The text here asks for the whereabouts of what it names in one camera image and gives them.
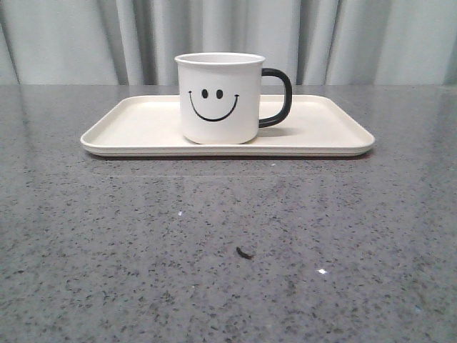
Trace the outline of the white smiley face mug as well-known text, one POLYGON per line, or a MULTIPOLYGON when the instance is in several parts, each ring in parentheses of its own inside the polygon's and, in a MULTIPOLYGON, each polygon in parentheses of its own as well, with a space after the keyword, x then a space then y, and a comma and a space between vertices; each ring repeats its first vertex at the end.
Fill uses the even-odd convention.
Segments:
POLYGON ((198 144, 243 144, 259 129, 281 123, 292 105, 292 85, 281 70, 265 68, 264 57, 233 52, 176 56, 183 135, 198 144), (261 79, 283 84, 281 110, 260 117, 261 79))

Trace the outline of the small dark debris piece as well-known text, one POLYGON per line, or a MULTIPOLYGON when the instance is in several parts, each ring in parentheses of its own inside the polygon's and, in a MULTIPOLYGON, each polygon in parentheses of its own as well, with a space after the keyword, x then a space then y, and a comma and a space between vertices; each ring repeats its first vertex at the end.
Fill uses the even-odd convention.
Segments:
POLYGON ((240 247, 236 247, 236 253, 243 259, 253 259, 254 255, 244 252, 240 247))

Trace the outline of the cream rectangular plastic tray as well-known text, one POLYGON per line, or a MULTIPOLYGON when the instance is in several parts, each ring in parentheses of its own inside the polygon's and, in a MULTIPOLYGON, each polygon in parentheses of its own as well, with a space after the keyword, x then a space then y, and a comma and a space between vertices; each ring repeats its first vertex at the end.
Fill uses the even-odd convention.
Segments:
POLYGON ((374 136, 330 99, 295 95, 288 118, 245 144, 195 144, 184 138, 177 95, 120 101, 80 138, 97 156, 358 156, 374 136))

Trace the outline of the grey pleated curtain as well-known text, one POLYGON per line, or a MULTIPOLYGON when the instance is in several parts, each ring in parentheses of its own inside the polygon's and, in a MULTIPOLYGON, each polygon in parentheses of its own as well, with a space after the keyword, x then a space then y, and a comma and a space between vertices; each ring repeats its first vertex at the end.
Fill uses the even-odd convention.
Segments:
POLYGON ((1 83, 174 85, 175 56, 262 55, 297 85, 456 83, 454 1, 3 1, 1 83))

